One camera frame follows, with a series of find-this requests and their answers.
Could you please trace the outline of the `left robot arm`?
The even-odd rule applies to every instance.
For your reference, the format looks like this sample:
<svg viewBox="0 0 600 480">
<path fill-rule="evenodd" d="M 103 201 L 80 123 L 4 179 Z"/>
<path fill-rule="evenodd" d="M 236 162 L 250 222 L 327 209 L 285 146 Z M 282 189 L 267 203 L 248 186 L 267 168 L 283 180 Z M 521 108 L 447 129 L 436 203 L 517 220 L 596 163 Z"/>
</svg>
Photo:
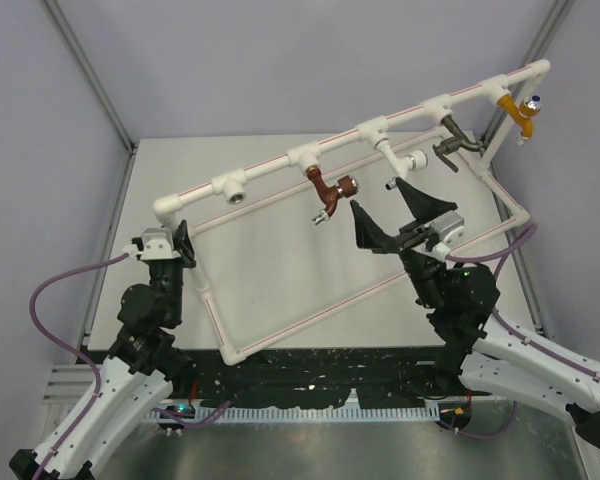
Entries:
<svg viewBox="0 0 600 480">
<path fill-rule="evenodd" d="M 11 458 L 19 479 L 96 478 L 154 406 L 192 390 L 192 361 L 171 333 L 182 322 L 184 272 L 196 266 L 188 225 L 147 229 L 125 254 L 147 265 L 149 281 L 124 291 L 122 327 L 92 386 L 43 442 Z"/>
</svg>

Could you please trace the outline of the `white PVC pipe frame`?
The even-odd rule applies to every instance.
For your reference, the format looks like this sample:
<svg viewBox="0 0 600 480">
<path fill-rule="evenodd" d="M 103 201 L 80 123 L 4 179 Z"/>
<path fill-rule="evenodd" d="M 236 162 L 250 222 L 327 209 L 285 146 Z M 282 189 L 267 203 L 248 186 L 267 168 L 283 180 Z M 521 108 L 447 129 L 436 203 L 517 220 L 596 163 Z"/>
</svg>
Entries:
<svg viewBox="0 0 600 480">
<path fill-rule="evenodd" d="M 191 228 L 190 233 L 196 235 L 209 228 L 214 228 L 235 218 L 253 213 L 264 206 L 286 199 L 299 193 L 302 189 L 300 186 L 290 187 L 252 204 L 246 204 L 244 202 L 246 197 L 245 187 L 254 179 L 293 167 L 298 168 L 306 177 L 305 172 L 309 168 L 313 166 L 320 168 L 319 158 L 321 155 L 354 142 L 366 142 L 374 151 L 370 156 L 357 161 L 356 164 L 358 166 L 363 166 L 379 159 L 385 159 L 375 149 L 375 146 L 384 140 L 389 142 L 388 133 L 390 129 L 424 116 L 433 120 L 433 128 L 406 140 L 402 145 L 408 147 L 433 138 L 437 138 L 441 142 L 446 138 L 450 138 L 451 134 L 440 124 L 440 121 L 447 115 L 453 116 L 452 108 L 454 105 L 474 98 L 485 97 L 497 108 L 501 109 L 497 105 L 497 101 L 507 94 L 511 94 L 514 101 L 519 104 L 525 97 L 535 94 L 535 89 L 543 82 L 550 68 L 551 64 L 548 60 L 536 60 L 514 72 L 485 79 L 473 86 L 451 94 L 442 94 L 430 98 L 417 106 L 393 113 L 389 116 L 379 116 L 367 120 L 350 130 L 329 138 L 297 146 L 272 159 L 216 176 L 209 182 L 184 192 L 160 197 L 153 203 L 153 213 L 162 226 L 174 230 L 176 228 L 177 213 L 182 211 L 185 206 L 194 204 L 202 199 L 210 196 L 221 196 L 228 204 L 234 206 L 234 211 Z M 456 250 L 464 250 L 499 234 L 504 234 L 512 228 L 522 225 L 530 218 L 529 212 L 508 193 L 490 171 L 495 153 L 511 129 L 514 126 L 518 126 L 503 109 L 501 110 L 505 114 L 503 123 L 496 128 L 492 140 L 488 143 L 480 142 L 483 146 L 481 153 L 469 152 L 463 149 L 455 153 L 464 159 L 472 173 L 491 190 L 498 200 L 504 203 L 505 207 L 509 210 L 510 216 L 507 220 L 478 236 L 466 241 L 460 239 L 445 260 L 450 259 L 452 253 Z"/>
</svg>

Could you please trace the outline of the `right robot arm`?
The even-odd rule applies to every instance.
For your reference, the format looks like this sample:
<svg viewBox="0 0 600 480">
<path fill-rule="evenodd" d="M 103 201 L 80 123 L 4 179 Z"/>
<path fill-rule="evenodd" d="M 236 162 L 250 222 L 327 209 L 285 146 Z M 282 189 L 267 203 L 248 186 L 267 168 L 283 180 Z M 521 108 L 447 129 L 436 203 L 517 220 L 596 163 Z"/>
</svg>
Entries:
<svg viewBox="0 0 600 480">
<path fill-rule="evenodd" d="M 600 361 L 573 352 L 505 319 L 491 259 L 453 257 L 464 234 L 454 202 L 434 198 L 403 179 L 395 185 L 413 219 L 391 236 L 351 201 L 356 245 L 374 254 L 395 254 L 410 279 L 418 305 L 444 346 L 432 381 L 445 394 L 464 387 L 541 410 L 574 428 L 600 449 Z"/>
</svg>

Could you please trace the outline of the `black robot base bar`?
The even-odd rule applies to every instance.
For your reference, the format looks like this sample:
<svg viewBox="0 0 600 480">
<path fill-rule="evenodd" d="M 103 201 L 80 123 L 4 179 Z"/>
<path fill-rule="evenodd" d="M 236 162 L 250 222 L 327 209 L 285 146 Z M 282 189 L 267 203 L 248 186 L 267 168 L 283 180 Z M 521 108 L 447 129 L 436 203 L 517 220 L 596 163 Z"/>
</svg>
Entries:
<svg viewBox="0 0 600 480">
<path fill-rule="evenodd" d="M 364 408 L 421 406 L 464 397 L 457 380 L 444 380 L 434 361 L 439 347 L 268 349 L 234 365 L 212 350 L 189 350 L 193 369 L 170 397 L 205 407 L 326 409 L 354 393 Z"/>
</svg>

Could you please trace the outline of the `brown red water faucet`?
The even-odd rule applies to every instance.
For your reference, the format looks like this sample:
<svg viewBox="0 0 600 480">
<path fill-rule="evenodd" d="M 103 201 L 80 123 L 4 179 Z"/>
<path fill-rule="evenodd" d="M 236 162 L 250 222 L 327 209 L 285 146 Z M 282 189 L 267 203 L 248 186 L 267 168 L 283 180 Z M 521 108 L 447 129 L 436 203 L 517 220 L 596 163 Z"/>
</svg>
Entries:
<svg viewBox="0 0 600 480">
<path fill-rule="evenodd" d="M 359 191 L 359 182 L 349 175 L 341 177 L 334 185 L 328 186 L 323 179 L 319 167 L 313 166 L 305 174 L 307 179 L 313 184 L 324 206 L 320 210 L 320 213 L 312 219 L 316 226 L 331 219 L 340 199 L 353 197 Z"/>
</svg>

